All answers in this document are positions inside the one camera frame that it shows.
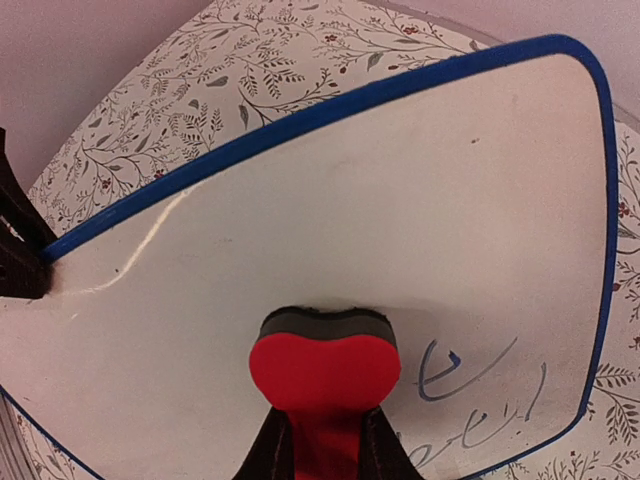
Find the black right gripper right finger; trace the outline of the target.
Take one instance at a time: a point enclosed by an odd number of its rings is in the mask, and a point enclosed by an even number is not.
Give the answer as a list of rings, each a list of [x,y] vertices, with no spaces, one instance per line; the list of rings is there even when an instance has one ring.
[[[360,480],[422,480],[381,407],[363,418],[359,446]]]

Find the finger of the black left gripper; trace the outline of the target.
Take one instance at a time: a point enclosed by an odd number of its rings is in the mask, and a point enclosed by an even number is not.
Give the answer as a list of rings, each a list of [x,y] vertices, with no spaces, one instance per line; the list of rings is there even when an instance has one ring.
[[[1,129],[1,296],[41,299],[51,289],[52,267],[43,251],[56,235],[20,187]]]

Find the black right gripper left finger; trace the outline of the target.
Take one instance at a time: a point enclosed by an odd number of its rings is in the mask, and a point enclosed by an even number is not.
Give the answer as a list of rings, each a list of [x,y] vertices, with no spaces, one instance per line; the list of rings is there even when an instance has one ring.
[[[272,407],[233,480],[292,480],[293,433],[287,414]]]

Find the red whiteboard eraser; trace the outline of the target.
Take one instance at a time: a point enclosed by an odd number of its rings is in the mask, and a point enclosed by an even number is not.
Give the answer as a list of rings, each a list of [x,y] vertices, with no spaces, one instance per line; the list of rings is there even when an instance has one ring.
[[[282,307],[263,321],[249,370],[291,424],[295,478],[357,478],[364,416],[401,373],[389,320],[365,308]]]

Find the blue-framed whiteboard with writing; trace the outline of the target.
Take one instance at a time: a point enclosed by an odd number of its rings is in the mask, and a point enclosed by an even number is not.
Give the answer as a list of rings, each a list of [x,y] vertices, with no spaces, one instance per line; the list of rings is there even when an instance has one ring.
[[[282,307],[365,308],[416,470],[485,473],[571,431],[617,243],[610,89],[550,35],[453,58],[247,133],[48,246],[1,303],[1,390],[97,479],[229,479],[271,404],[249,355]]]

